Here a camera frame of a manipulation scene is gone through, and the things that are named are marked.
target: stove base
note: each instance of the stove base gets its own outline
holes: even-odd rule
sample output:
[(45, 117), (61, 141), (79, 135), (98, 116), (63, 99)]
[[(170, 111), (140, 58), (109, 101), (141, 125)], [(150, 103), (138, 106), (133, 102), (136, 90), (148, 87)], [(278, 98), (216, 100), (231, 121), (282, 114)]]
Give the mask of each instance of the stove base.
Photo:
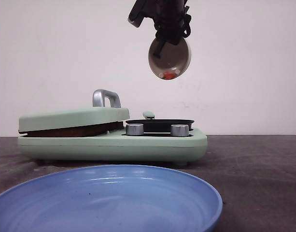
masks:
[(18, 138), (21, 152), (44, 160), (172, 161), (186, 165), (204, 156), (207, 136), (199, 129), (189, 137), (125, 136), (125, 128), (93, 137)]

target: stove lid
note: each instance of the stove lid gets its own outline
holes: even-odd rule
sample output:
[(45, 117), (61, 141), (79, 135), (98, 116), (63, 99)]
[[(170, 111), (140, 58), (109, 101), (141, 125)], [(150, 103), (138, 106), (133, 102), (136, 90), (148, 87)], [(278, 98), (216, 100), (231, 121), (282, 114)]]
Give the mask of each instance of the stove lid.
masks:
[(19, 133), (103, 124), (129, 119), (127, 108), (91, 107), (26, 115), (19, 118)]

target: blue plate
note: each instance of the blue plate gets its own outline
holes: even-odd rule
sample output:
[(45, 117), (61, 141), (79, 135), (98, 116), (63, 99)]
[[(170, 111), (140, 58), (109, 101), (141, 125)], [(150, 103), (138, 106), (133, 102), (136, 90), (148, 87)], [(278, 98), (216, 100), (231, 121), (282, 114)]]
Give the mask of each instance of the blue plate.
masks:
[(222, 199), (167, 168), (105, 165), (42, 176), (0, 195), (0, 232), (211, 231)]

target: plate rim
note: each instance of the plate rim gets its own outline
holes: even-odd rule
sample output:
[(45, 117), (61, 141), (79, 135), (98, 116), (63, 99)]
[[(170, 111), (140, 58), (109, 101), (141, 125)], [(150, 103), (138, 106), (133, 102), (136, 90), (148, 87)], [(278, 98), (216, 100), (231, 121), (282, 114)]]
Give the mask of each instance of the plate rim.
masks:
[(213, 192), (215, 193), (216, 197), (217, 197), (217, 201), (218, 201), (218, 207), (217, 207), (217, 210), (215, 212), (215, 214), (213, 215), (213, 217), (209, 220), (209, 222), (207, 223), (207, 225), (205, 225), (203, 227), (203, 231), (207, 231), (209, 229), (211, 229), (215, 224), (216, 222), (218, 221), (221, 213), (222, 213), (222, 210), (223, 210), (223, 200), (222, 200), (222, 197), (220, 195), (220, 193), (218, 192), (218, 190), (212, 186), (211, 184), (209, 184), (207, 181), (195, 176), (195, 175), (192, 175), (192, 174), (189, 174), (189, 173), (186, 173), (186, 172), (183, 172), (183, 171), (178, 171), (178, 170), (175, 170), (175, 169), (171, 169), (171, 168), (164, 168), (164, 167), (158, 167), (158, 166), (152, 166), (152, 165), (139, 165), (139, 164), (104, 164), (104, 165), (95, 165), (95, 166), (88, 166), (88, 167), (81, 167), (81, 168), (73, 168), (73, 169), (68, 169), (68, 170), (63, 170), (63, 171), (59, 171), (59, 172), (55, 172), (55, 173), (50, 173), (50, 174), (46, 174), (46, 175), (42, 175), (42, 176), (39, 176), (39, 177), (36, 177), (34, 179), (31, 179), (31, 180), (27, 180), (25, 182), (22, 182), (18, 185), (15, 185), (7, 190), (5, 190), (4, 192), (0, 193), (0, 198), (2, 198), (4, 195), (7, 195), (8, 193), (16, 190), (17, 188), (19, 187), (22, 187), (24, 185), (27, 185), (29, 184), (30, 182), (35, 182), (35, 181), (38, 181), (39, 179), (45, 179), (45, 178), (49, 178), (51, 176), (54, 176), (54, 175), (59, 175), (59, 174), (64, 174), (64, 173), (71, 173), (71, 172), (75, 172), (75, 171), (80, 171), (80, 170), (84, 170), (84, 169), (94, 169), (94, 168), (104, 168), (104, 167), (144, 167), (144, 168), (156, 168), (156, 169), (162, 169), (162, 170), (166, 170), (166, 171), (170, 171), (170, 172), (174, 172), (174, 173), (179, 173), (179, 174), (183, 174), (183, 175), (186, 175), (190, 178), (194, 178), (196, 179), (197, 181), (200, 181), (202, 182), (203, 184), (207, 185), (209, 188), (211, 188), (213, 190)]

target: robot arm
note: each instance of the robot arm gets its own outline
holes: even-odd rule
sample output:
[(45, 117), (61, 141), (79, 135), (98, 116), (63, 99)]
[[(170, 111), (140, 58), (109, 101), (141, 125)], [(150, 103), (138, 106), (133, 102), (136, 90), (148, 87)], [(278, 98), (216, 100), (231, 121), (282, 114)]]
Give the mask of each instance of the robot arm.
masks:
[(143, 18), (151, 18), (157, 30), (158, 46), (154, 56), (160, 57), (160, 52), (166, 42), (177, 45), (181, 38), (191, 34), (191, 16), (187, 14), (187, 0), (136, 0), (128, 21), (139, 27)]

